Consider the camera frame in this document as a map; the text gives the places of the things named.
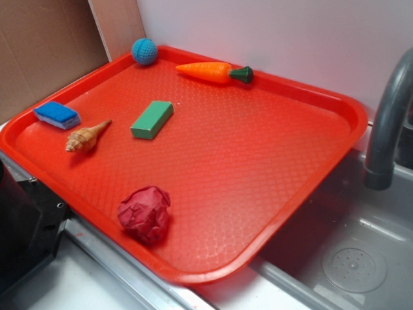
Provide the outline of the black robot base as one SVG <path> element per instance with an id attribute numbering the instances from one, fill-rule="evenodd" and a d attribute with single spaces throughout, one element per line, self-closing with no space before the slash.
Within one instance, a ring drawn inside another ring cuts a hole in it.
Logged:
<path id="1" fill-rule="evenodd" d="M 16 181 L 1 164 L 1 297 L 57 255 L 68 205 L 41 181 Z"/>

